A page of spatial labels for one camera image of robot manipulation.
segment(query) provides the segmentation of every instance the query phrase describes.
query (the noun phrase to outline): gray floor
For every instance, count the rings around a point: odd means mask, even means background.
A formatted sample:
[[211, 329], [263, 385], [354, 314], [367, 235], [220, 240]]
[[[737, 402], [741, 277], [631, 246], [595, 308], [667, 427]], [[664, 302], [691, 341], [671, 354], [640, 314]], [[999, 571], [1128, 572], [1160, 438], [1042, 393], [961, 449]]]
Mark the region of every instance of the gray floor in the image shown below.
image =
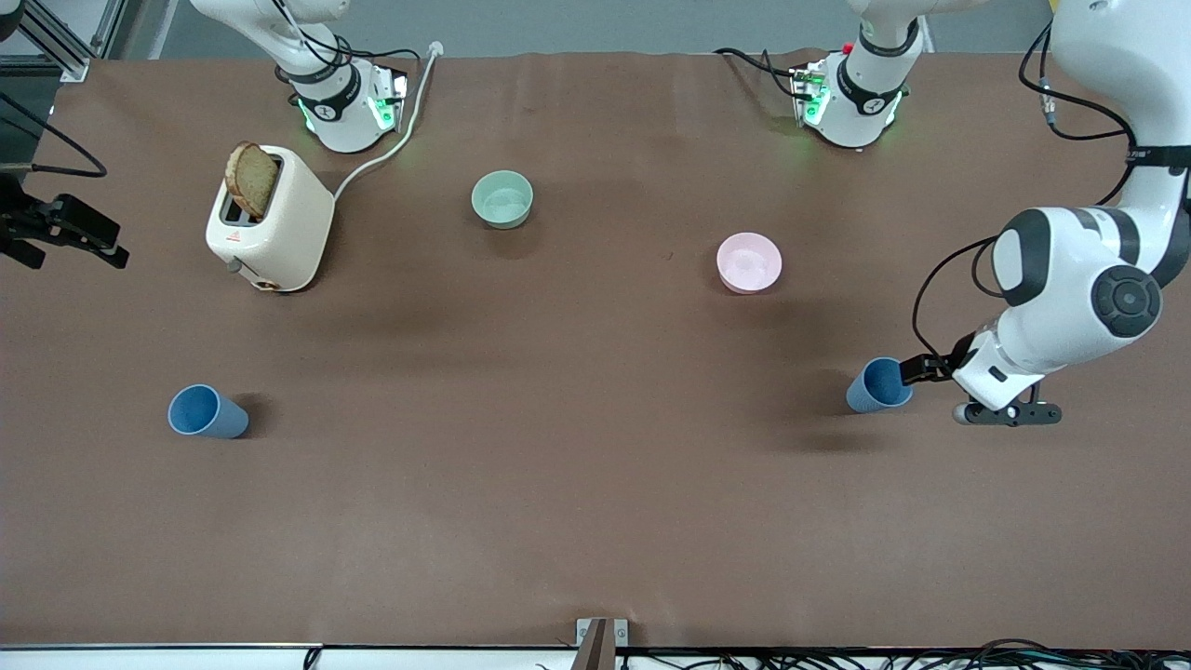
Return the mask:
[[[990, 0], [968, 12], [934, 15], [929, 26], [939, 51], [1023, 51], [1049, 18], [1047, 0]], [[355, 0], [332, 29], [360, 49], [424, 51], [438, 39], [448, 56], [480, 57], [831, 49], [854, 39], [856, 25], [843, 0]], [[123, 58], [264, 57], [189, 0], [139, 0], [113, 52]], [[0, 89], [42, 114], [57, 87], [55, 77], [0, 76]], [[12, 109], [0, 113], [15, 118]], [[32, 137], [0, 125], [0, 162], [27, 161], [35, 146]]]

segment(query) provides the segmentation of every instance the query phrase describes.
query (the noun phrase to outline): pink bowl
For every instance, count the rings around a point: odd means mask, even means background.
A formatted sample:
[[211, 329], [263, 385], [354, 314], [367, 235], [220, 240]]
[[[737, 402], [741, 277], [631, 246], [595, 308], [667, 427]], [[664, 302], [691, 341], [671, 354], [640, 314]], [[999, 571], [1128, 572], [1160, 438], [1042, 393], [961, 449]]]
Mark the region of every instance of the pink bowl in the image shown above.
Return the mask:
[[737, 293], [756, 293], [781, 274], [781, 251], [765, 234], [737, 232], [719, 244], [716, 252], [719, 278]]

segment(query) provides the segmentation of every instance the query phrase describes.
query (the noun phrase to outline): green bowl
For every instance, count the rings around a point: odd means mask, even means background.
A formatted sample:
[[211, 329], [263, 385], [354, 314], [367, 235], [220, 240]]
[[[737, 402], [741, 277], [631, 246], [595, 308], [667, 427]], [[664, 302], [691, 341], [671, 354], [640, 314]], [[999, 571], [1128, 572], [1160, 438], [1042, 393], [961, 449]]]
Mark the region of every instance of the green bowl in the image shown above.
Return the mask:
[[484, 175], [472, 188], [472, 208], [492, 227], [507, 230], [525, 223], [534, 202], [529, 180], [507, 169]]

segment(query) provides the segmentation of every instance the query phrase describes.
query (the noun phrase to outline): white cable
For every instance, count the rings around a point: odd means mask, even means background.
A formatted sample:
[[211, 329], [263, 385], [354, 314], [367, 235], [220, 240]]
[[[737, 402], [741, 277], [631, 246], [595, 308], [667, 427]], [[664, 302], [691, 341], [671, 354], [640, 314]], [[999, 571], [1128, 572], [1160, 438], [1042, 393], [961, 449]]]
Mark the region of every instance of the white cable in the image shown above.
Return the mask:
[[348, 187], [348, 183], [351, 183], [353, 179], [360, 176], [360, 174], [366, 169], [392, 158], [398, 151], [401, 150], [401, 146], [405, 146], [405, 143], [410, 140], [410, 136], [413, 134], [413, 124], [418, 120], [418, 112], [422, 111], [422, 98], [423, 94], [426, 92], [426, 82], [430, 81], [430, 70], [435, 67], [435, 61], [438, 60], [438, 56], [442, 55], [442, 52], [443, 52], [442, 43], [434, 42], [430, 44], [430, 58], [426, 61], [426, 70], [422, 73], [422, 81], [418, 82], [418, 93], [413, 100], [413, 113], [410, 114], [410, 124], [405, 126], [405, 134], [401, 136], [401, 139], [397, 144], [394, 144], [392, 149], [385, 151], [384, 155], [376, 156], [370, 161], [361, 163], [360, 167], [351, 170], [351, 173], [343, 179], [343, 182], [339, 183], [339, 187], [335, 189], [336, 201], [338, 201], [339, 195], [343, 193], [343, 189]]

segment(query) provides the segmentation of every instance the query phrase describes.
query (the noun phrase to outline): cup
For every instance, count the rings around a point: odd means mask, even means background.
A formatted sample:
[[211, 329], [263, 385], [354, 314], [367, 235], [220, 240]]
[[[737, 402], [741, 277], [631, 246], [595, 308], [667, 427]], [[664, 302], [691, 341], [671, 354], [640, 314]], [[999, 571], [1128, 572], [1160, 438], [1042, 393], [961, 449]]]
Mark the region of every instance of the cup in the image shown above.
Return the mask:
[[913, 389], [902, 384], [902, 364], [881, 357], [865, 364], [847, 397], [853, 412], [869, 414], [904, 406], [913, 397]]
[[168, 418], [179, 436], [231, 440], [248, 430], [248, 413], [206, 384], [179, 392], [169, 403]]

